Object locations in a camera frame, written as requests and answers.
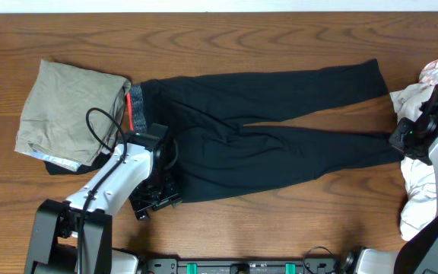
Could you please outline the black leggings with red waistband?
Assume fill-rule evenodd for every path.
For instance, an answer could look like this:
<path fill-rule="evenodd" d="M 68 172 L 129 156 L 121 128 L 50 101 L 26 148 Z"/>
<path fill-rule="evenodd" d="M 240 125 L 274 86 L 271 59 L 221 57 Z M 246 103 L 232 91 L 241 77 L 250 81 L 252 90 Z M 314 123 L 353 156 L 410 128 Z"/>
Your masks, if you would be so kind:
<path fill-rule="evenodd" d="M 400 161 L 382 132 L 281 122 L 386 95 L 376 60 L 310 71 L 153 79 L 129 91 L 136 132 L 161 124 L 176 140 L 172 174 L 184 202 L 278 189 L 343 169 Z"/>

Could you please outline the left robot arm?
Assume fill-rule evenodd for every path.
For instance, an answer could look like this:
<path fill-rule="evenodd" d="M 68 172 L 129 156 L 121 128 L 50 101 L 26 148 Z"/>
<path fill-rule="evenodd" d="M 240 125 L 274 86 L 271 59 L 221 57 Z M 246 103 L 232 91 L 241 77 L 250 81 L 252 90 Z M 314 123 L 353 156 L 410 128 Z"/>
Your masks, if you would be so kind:
<path fill-rule="evenodd" d="M 137 273 L 138 256 L 113 248 L 113 219 L 126 202 L 144 220 L 181 200 L 170 174 L 178 145 L 166 126 L 127 132 L 98 173 L 63 202 L 36 211 L 26 273 Z"/>

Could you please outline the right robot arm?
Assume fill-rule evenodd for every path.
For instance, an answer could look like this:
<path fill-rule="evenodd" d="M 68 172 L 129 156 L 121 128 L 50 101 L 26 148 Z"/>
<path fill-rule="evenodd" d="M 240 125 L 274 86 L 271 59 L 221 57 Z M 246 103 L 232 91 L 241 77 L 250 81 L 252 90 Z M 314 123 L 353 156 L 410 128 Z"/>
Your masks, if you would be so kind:
<path fill-rule="evenodd" d="M 399 121 L 391 143 L 403 150 L 408 201 L 401 211 L 405 245 L 396 252 L 350 253 L 346 273 L 438 273 L 438 118 Z"/>

